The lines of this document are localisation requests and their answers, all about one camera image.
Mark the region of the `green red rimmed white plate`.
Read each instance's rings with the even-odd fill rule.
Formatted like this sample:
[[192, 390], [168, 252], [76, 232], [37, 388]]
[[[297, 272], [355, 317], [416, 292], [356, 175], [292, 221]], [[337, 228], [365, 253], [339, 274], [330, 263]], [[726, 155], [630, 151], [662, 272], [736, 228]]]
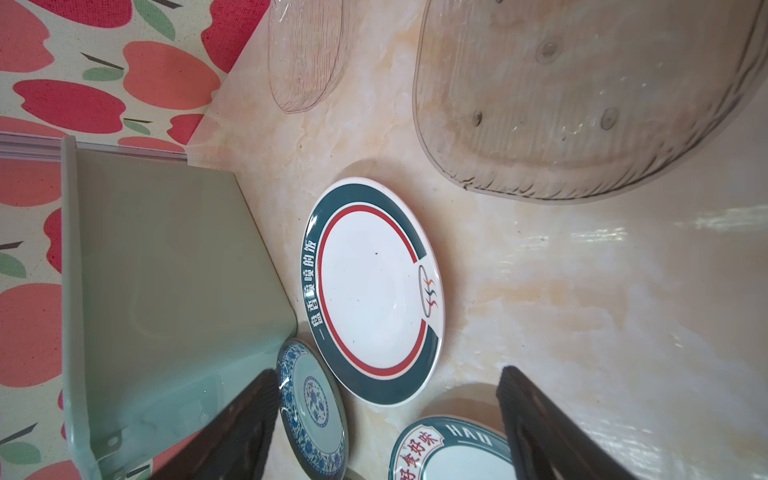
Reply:
[[447, 317], [414, 212], [376, 181], [342, 179], [309, 214], [299, 267], [310, 331], [336, 379], [373, 405], [414, 399], [436, 370]]

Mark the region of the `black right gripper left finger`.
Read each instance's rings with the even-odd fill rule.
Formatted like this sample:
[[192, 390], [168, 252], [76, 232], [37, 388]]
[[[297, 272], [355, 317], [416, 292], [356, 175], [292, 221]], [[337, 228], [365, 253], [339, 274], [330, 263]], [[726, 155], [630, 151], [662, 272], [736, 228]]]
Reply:
[[266, 369], [154, 479], [260, 479], [280, 407], [278, 374]]

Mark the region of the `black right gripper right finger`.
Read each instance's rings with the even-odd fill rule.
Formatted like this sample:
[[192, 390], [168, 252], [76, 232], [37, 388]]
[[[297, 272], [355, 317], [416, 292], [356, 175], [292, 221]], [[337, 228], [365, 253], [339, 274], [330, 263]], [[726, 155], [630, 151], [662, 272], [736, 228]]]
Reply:
[[496, 389], [519, 479], [632, 479], [515, 366], [503, 368]]

